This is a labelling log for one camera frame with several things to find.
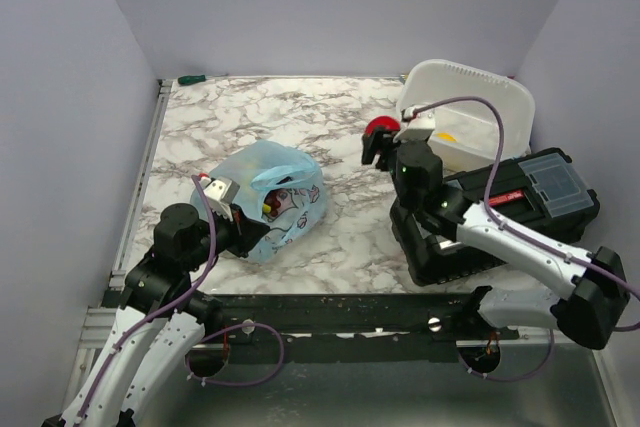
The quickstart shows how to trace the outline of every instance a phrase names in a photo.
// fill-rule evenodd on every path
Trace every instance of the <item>cable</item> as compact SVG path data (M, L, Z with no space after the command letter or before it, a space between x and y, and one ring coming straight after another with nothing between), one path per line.
M547 354L545 355L544 359L542 359L542 362L540 362L540 364L538 364L538 366L535 369L531 370L530 372L527 372L526 374L518 375L516 377L509 377L506 379L501 377L492 377L491 375L481 374L480 372L476 372L471 367L469 367L469 365L465 362L465 360L462 358L462 355L460 355L460 353L458 353L458 360L460 360L460 363L467 368L467 373L473 375L474 377L478 377L483 380L489 380L491 382L501 382L501 383L519 382L521 380L532 379L533 377L535 377L540 373L540 371L545 367L545 365L547 365L547 363L553 357L553 349L555 345L556 345L555 335L553 334L553 330L550 330Z
M487 212L487 214L489 215L489 217L491 218L491 220L493 220L495 223L502 225L504 227L504 230L506 230L507 232L509 232L510 234L515 235L516 237L518 237L521 240L524 240L525 242L528 242L529 244L538 247L539 249L544 250L545 252L554 255L556 257L560 257L561 259L565 260L566 259L566 254L564 252L562 252L561 250L555 249L553 247L550 247L548 245L546 245L543 242L540 242L537 239L534 239L530 236L528 236L527 234L520 232L519 230L511 227L508 223L503 222L501 219L498 218L498 216L495 214L494 210L491 208L491 205L489 204L489 197L491 195L491 187L493 186L493 181L495 180L496 177L496 173L498 172L498 167L500 166L500 159L502 158L502 150L504 148L504 125L502 123L502 117L500 117L500 113L498 112L498 110L493 106L493 104L491 104L491 102L489 102L488 100L483 99L482 97L475 97L475 96L465 96L465 97L452 97L450 99L445 99L445 100L441 100L439 102L435 102L431 105L427 105L424 107L420 107L418 109L416 109L414 111L414 118L422 113L422 112L426 112L427 110L432 110L435 109L436 107L440 107L442 105L447 105L447 104L453 104L454 102L480 102L481 104L486 105L491 112L493 113L494 117L496 118L496 122L498 123L498 151L496 152L496 159L493 161L493 165L491 166L491 172L489 173L489 180L487 180L487 186L484 189L484 208ZM606 277L607 279L615 282L616 284L618 284L620 287L622 287L623 289L625 289L626 291L628 291L629 293L631 293L631 295L633 295L636 299L640 300L640 289L637 289L636 287L630 285L629 283L627 283L626 281L622 280L620 277L613 275L611 272L606 271L605 269L603 269L602 267L599 267L597 265L591 264L590 262L584 261L582 259L576 259L576 258L569 258L567 259L569 262L572 262L574 264L577 264L581 267L584 267L586 269L591 269L595 272L597 272L598 274ZM635 330L640 329L640 322L637 322L633 325L626 325L623 327L616 327L614 329L615 332L632 332Z
M200 186L200 179L197 176L192 175L191 180L193 180L193 183L196 185L196 191L198 192L198 195L200 196L200 200L202 201L203 205L208 205L207 198L205 197L202 187ZM115 344L113 344L112 352L107 356L104 363L100 367L100 370L96 374L96 377L93 380L91 387L89 387L89 391L87 392L87 395L84 399L84 402L82 403L82 406L80 407L80 410L78 410L76 419L80 419L80 421L75 422L73 424L73 427L80 427L80 423L84 420L84 416L87 413L87 410L89 409L89 405L91 403L91 400L93 399L93 396L96 393L96 390L98 389L98 386L100 385L100 381L106 374L107 369L111 365L111 362L113 361L116 354L120 351L124 343L127 341L127 339L129 339L129 337L131 337L140 327L142 327L146 323L151 322L152 320L160 317L161 315L165 314L166 312L169 312L172 309L175 309L177 306L189 300L191 296L195 293L195 291L198 290L198 287L200 287L202 282L204 282L204 279L207 277L207 275L209 275L209 272L211 272L213 267L216 265L218 257L216 256L215 218L213 217L213 212L211 211L211 209L205 209L205 211L207 212L207 220L209 221L209 233L211 236L211 240L210 240L210 246L209 246L209 258L207 259L207 263L205 265L204 271L202 272L202 275L198 277L198 279L193 283L191 288L187 290L184 294L182 294L173 302L170 302L164 307L147 315L144 319L140 320L137 324L135 324L129 330L125 331L122 334L122 337L120 337L120 339Z
M280 369L282 368L282 365L284 364L284 341L282 340L282 336L280 335L280 333L274 329L273 327L271 327L270 325L266 325L266 324L261 324L258 322L252 322L252 323L243 323L243 324L238 324L238 325L232 325L231 327L226 327L222 330L219 330L218 332L208 335L207 337L205 337L204 339L202 339L202 342L208 342L211 339L214 339L216 337L219 337L223 334L226 334L227 332L232 332L234 330L239 330L239 329L244 329L245 327L256 327L259 329L266 329L269 332L271 332L273 335L276 336L276 339L278 340L278 344L280 344L280 356L278 357L278 362L276 363L276 366L273 368L273 370L271 372L269 372L267 375L265 375L264 377L261 377L260 379L256 379L256 380L250 380L248 382L227 382L224 380L215 380L215 379L209 379L206 377L198 377L197 375L195 375L193 373L193 371L191 370L191 362L189 361L189 356L187 355L185 357L185 367L187 368L187 370L189 371L189 376L187 377L187 380L189 379L196 379L202 382L202 385L204 387L204 384L211 384L211 385L221 385L223 387L253 387L255 385L260 385L260 384L264 384L265 382L271 380L272 378L274 378L276 376L276 374L278 372L280 372Z

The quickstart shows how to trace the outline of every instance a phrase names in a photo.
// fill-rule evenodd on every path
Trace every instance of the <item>white marble countertop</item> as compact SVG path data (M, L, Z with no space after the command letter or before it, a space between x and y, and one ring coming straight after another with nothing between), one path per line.
M308 152L329 192L324 220L270 262L223 255L202 286L207 293L467 292L478 285L523 289L536 282L500 267L439 286L417 287L391 233L388 174L361 166L361 135L378 115L394 115L396 79L217 78L174 84L155 152L127 270L151 245L160 212L188 202L190 176L269 139Z

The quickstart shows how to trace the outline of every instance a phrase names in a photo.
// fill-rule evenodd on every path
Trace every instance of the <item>clear plastic lid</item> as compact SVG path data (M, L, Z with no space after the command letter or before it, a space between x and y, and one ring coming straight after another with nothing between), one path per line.
M518 165L540 194L551 217L560 217L593 205L586 184L560 154L525 160Z

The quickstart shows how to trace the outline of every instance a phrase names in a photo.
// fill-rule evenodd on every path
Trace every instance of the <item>white wall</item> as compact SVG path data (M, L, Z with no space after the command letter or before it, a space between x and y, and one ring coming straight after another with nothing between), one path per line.
M115 0L0 0L0 416L60 412L157 83Z
M617 250L640 284L640 0L560 0L518 80L536 99L534 146L564 148L598 192L585 244ZM640 319L637 301L626 314ZM640 425L640 333L611 346Z
M156 74L513 74L557 0L117 0Z

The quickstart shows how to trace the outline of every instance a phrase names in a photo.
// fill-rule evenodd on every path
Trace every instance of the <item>gray metal floor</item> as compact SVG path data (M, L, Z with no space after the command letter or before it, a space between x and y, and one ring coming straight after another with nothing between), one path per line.
M545 346L503 347L496 375L535 366ZM249 380L267 366L233 366L227 380ZM537 378L482 381L460 365L426 362L287 365L259 387L201 387L178 369L140 427L609 427L613 417L591 352L557 346Z

